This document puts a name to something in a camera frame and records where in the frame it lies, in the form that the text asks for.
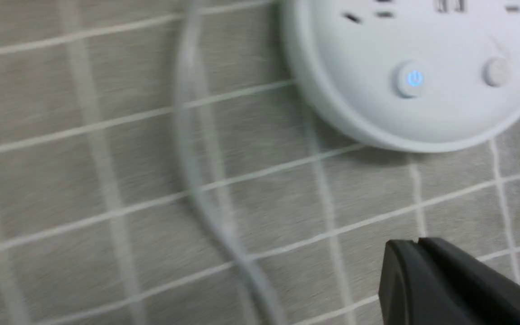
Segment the grid pattern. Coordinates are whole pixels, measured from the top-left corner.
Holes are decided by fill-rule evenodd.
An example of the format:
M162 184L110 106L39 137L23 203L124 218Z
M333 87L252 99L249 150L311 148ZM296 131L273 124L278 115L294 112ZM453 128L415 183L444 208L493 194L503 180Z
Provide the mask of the grid pattern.
M381 324L390 238L520 283L520 122L452 154L355 144L299 99L275 2L210 2L190 107L205 189L289 321ZM177 179L181 1L49 4L0 2L0 323L260 324Z

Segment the socket hole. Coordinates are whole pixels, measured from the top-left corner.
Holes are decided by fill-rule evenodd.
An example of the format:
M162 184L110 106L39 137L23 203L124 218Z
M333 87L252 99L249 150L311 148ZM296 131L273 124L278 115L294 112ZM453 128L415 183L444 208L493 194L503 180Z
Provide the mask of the socket hole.
M344 14L344 18L352 21L353 23L357 23L357 24L362 24L362 21L360 18L358 18L357 16L354 16L353 14L351 13L345 13Z
M466 12L467 11L466 1L465 0L456 0L455 10L456 10L456 12Z
M376 16L378 18L394 18L395 15L392 12L377 12Z
M446 0L435 0L435 10L440 13L448 12Z
M506 6L505 10L507 10L508 13L520 13L519 6Z

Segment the black object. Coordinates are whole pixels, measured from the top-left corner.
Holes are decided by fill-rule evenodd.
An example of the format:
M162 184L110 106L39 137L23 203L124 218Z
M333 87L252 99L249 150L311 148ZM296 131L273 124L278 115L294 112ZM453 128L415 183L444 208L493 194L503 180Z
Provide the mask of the black object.
M520 286L440 238L388 241L385 325L520 325Z

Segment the blue power indicator light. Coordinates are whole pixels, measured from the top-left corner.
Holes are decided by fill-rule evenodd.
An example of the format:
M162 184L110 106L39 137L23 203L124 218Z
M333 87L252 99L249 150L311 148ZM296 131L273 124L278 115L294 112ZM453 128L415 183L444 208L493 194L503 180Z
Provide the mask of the blue power indicator light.
M423 84L423 81L425 80L425 77L423 76L423 74L421 72L419 72L418 70L413 70L409 73L409 75L407 76L407 82L413 86L413 87L418 87L418 86L421 86L421 84Z

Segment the white power strip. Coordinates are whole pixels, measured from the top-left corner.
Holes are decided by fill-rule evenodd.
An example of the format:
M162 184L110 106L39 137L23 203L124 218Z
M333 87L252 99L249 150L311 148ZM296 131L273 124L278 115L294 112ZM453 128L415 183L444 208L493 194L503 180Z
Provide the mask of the white power strip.
M348 136L448 152L520 118L520 1L284 0L304 97Z

